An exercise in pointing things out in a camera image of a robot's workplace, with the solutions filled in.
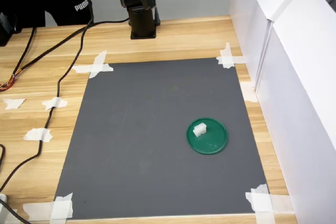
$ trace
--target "wooden tabletop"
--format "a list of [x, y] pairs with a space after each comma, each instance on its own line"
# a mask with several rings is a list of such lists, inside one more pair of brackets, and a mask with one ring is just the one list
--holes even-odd
[[[38, 28], [23, 64], [60, 42], [81, 26]], [[6, 47], [0, 48], [0, 82], [13, 72], [30, 36], [31, 29], [13, 35]], [[37, 141], [23, 140], [32, 128], [44, 127], [49, 111], [43, 101], [56, 96], [58, 79], [65, 73], [79, 48], [76, 36], [42, 60], [22, 72], [15, 85], [0, 93], [0, 143], [6, 146], [6, 157], [0, 172], [0, 184], [23, 160], [35, 155]], [[95, 56], [107, 50], [105, 63], [214, 58], [229, 42], [233, 56], [242, 53], [230, 17], [212, 17], [163, 21], [156, 39], [131, 40], [130, 27], [103, 24], [88, 30], [77, 65], [92, 64]], [[240, 81], [249, 81], [245, 65], [236, 65]], [[53, 113], [49, 128], [53, 136], [44, 143], [42, 154], [25, 164], [2, 192], [9, 205], [28, 219], [23, 204], [53, 201], [61, 170], [79, 112], [88, 73], [70, 71], [61, 83], [60, 96], [68, 101]], [[7, 99], [25, 98], [17, 110], [5, 110]], [[286, 184], [269, 137], [259, 103], [246, 102], [261, 163], [271, 194], [287, 195]], [[111, 220], [68, 221], [71, 223], [256, 223], [254, 214], [157, 217]], [[297, 223], [294, 215], [277, 215], [276, 223]]]

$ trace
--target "electrical cord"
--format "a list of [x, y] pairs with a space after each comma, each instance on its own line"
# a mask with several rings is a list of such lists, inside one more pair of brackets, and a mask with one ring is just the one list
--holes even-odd
[[[97, 22], [97, 23], [93, 23], [93, 10], [92, 10], [92, 2], [91, 0], [88, 0], [89, 1], [89, 8], [90, 8], [90, 13], [91, 13], [91, 19], [90, 21], [87, 23], [87, 25], [83, 28], [80, 28], [78, 29], [77, 31], [75, 31], [74, 33], [72, 33], [71, 35], [69, 35], [67, 38], [63, 39], [61, 42], [59, 42], [57, 45], [53, 46], [52, 48], [48, 49], [47, 51], [45, 51], [44, 53], [42, 53], [40, 56], [36, 57], [34, 60], [32, 60], [31, 62], [29, 62], [28, 64], [24, 65], [21, 69], [18, 69], [25, 54], [27, 53], [28, 49], [29, 49], [29, 46], [30, 46], [30, 43], [33, 39], [33, 36], [34, 36], [34, 33], [35, 33], [35, 30], [36, 28], [33, 28], [32, 31], [31, 31], [31, 36], [30, 36], [30, 39], [29, 39], [29, 42], [27, 44], [27, 47], [23, 53], [23, 55], [21, 56], [17, 66], [15, 67], [14, 71], [13, 71], [13, 75], [11, 77], [11, 79], [13, 79], [13, 81], [10, 83], [10, 87], [14, 84], [15, 82], [15, 79], [16, 79], [16, 76], [24, 69], [30, 67], [31, 65], [33, 65], [34, 63], [36, 63], [37, 61], [39, 61], [41, 58], [43, 58], [45, 55], [47, 55], [48, 53], [50, 53], [51, 51], [55, 50], [56, 48], [58, 48], [59, 46], [63, 45], [65, 42], [67, 42], [68, 40], [70, 40], [71, 38], [73, 38], [75, 35], [79, 34], [82, 32], [82, 35], [81, 35], [81, 38], [80, 38], [80, 47], [79, 47], [79, 50], [74, 58], [74, 60], [72, 61], [70, 67], [68, 68], [68, 70], [64, 73], [64, 75], [58, 80], [57, 82], [57, 97], [59, 97], [60, 95], [60, 83], [62, 82], [62, 80], [67, 76], [67, 74], [70, 72], [70, 70], [72, 69], [72, 67], [74, 66], [74, 64], [76, 63], [82, 49], [83, 49], [83, 43], [84, 43], [84, 36], [85, 36], [85, 33], [86, 31], [93, 27], [93, 26], [96, 26], [96, 25], [99, 25], [99, 24], [103, 24], [103, 23], [122, 23], [122, 22], [125, 22], [127, 20], [129, 20], [128, 18], [125, 19], [125, 20], [120, 20], [120, 21], [107, 21], [107, 22]], [[49, 123], [50, 123], [50, 119], [51, 119], [51, 116], [52, 116], [52, 113], [54, 111], [55, 107], [52, 107], [50, 112], [49, 112], [49, 116], [48, 116], [48, 119], [47, 119], [47, 122], [45, 124], [45, 127], [44, 128], [48, 128], [49, 126]], [[8, 176], [8, 178], [5, 180], [5, 182], [3, 183], [3, 185], [1, 186], [0, 188], [0, 192], [2, 192], [2, 190], [5, 188], [5, 186], [8, 184], [9, 180], [12, 178], [12, 176], [15, 174], [15, 172], [21, 167], [23, 166], [24, 164], [26, 164], [27, 162], [31, 161], [32, 159], [38, 157], [40, 154], [41, 154], [41, 151], [42, 151], [42, 145], [43, 145], [43, 141], [42, 140], [39, 140], [39, 147], [38, 147], [38, 151], [37, 151], [37, 154], [24, 160], [22, 163], [20, 163], [18, 166], [16, 166], [14, 168], [14, 170], [10, 173], [10, 175]], [[2, 154], [1, 154], [1, 157], [0, 157], [0, 167], [1, 167], [1, 164], [2, 164], [2, 161], [4, 159], [4, 156], [5, 156], [5, 146], [4, 145], [0, 145], [0, 147], [3, 149], [2, 150]], [[21, 222], [23, 222], [24, 224], [31, 224], [30, 222], [26, 221], [24, 218], [22, 218], [20, 215], [18, 215], [7, 203], [5, 203], [3, 200], [0, 199], [0, 204], [2, 204], [11, 214], [13, 214], [18, 220], [20, 220]]]
[[16, 76], [16, 71], [17, 69], [20, 67], [22, 61], [23, 61], [23, 58], [26, 56], [27, 54], [27, 51], [30, 47], [30, 44], [32, 43], [32, 40], [33, 40], [33, 37], [34, 37], [34, 34], [35, 34], [35, 31], [36, 31], [36, 27], [34, 27], [31, 31], [31, 35], [30, 35], [30, 38], [29, 38], [29, 41], [27, 43], [27, 46], [25, 48], [25, 51], [23, 52], [21, 58], [19, 59], [19, 62], [17, 63], [13, 73], [12, 73], [12, 76], [10, 77], [10, 79], [8, 81], [6, 81], [5, 83], [3, 84], [0, 84], [0, 92], [1, 91], [5, 91], [7, 89], [9, 89], [11, 86], [14, 85], [14, 82], [15, 82], [15, 76]]
[[[88, 29], [90, 29], [91, 27], [100, 25], [100, 24], [110, 24], [110, 23], [123, 23], [128, 21], [129, 18], [126, 18], [124, 20], [119, 20], [119, 21], [101, 21], [101, 22], [96, 22], [96, 23], [92, 23], [88, 26]], [[45, 55], [49, 54], [50, 52], [54, 51], [56, 48], [60, 47], [61, 45], [63, 45], [65, 42], [68, 42], [70, 39], [74, 38], [74, 36], [80, 34], [81, 32], [84, 31], [86, 27], [82, 27], [76, 31], [74, 31], [72, 34], [70, 34], [68, 37], [66, 37], [65, 39], [63, 39], [62, 41], [60, 41], [59, 43], [57, 43], [56, 45], [54, 45], [53, 47], [49, 48], [48, 50], [46, 50], [45, 52], [43, 52], [41, 55], [37, 56], [34, 60], [32, 60], [31, 62], [25, 64], [22, 68], [18, 69], [24, 56], [25, 53], [21, 56], [20, 61], [18, 62], [18, 64], [15, 67], [15, 71], [13, 71], [13, 74], [11, 76], [11, 78], [5, 82], [3, 85], [0, 84], [0, 92], [2, 91], [6, 91], [8, 90], [10, 87], [12, 87], [16, 81], [17, 76], [25, 69], [29, 68], [30, 66], [32, 66], [33, 64], [35, 64], [36, 62], [38, 62], [40, 59], [42, 59]], [[33, 28], [33, 30], [31, 31], [32, 35], [30, 36], [29, 42], [27, 44], [27, 47], [25, 49], [25, 52], [28, 50], [29, 46], [30, 46], [30, 42], [33, 38], [33, 33], [35, 33], [36, 28]]]

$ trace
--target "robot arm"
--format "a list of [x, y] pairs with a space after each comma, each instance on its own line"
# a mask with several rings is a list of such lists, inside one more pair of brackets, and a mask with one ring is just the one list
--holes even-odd
[[156, 0], [120, 0], [127, 8], [132, 26], [131, 39], [149, 39], [156, 37], [156, 26], [160, 25]]

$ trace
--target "green lid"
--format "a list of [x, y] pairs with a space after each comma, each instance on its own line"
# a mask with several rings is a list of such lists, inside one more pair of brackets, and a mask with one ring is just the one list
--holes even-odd
[[[206, 133], [196, 137], [193, 130], [200, 123], [206, 124]], [[194, 151], [204, 155], [212, 155], [224, 149], [228, 134], [226, 128], [219, 121], [211, 118], [200, 118], [189, 125], [187, 139]]]

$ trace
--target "masking tape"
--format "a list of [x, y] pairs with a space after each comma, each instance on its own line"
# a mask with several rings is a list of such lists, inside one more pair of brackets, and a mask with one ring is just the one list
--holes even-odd
[[216, 59], [219, 65], [223, 65], [223, 68], [231, 68], [234, 67], [235, 64], [245, 64], [242, 56], [232, 56], [229, 42], [226, 43], [225, 49], [221, 50], [220, 56]]
[[29, 221], [50, 221], [51, 224], [65, 224], [72, 218], [72, 193], [66, 197], [56, 197], [53, 202], [23, 204]]
[[100, 72], [113, 71], [108, 64], [104, 64], [107, 51], [101, 52], [96, 56], [92, 65], [73, 66], [76, 73], [90, 73], [89, 79], [95, 77]]
[[245, 193], [256, 213], [258, 224], [274, 224], [274, 214], [294, 214], [294, 209], [288, 195], [272, 195], [268, 193], [267, 185], [260, 185], [251, 192]]
[[7, 103], [5, 110], [18, 109], [25, 99], [4, 99], [4, 102]]
[[46, 110], [50, 110], [52, 107], [62, 108], [68, 105], [68, 102], [61, 97], [54, 97], [49, 101], [44, 101], [42, 104], [46, 107]]
[[240, 89], [244, 97], [244, 101], [258, 102], [258, 98], [254, 91], [254, 87], [251, 81], [240, 81]]
[[5, 224], [20, 224], [21, 221], [19, 221], [14, 215], [12, 215], [7, 209], [7, 219], [5, 221]]
[[27, 132], [27, 134], [23, 137], [24, 140], [30, 140], [30, 141], [40, 141], [43, 142], [50, 142], [52, 139], [52, 135], [50, 133], [50, 130], [46, 128], [38, 128], [38, 129], [31, 129]]

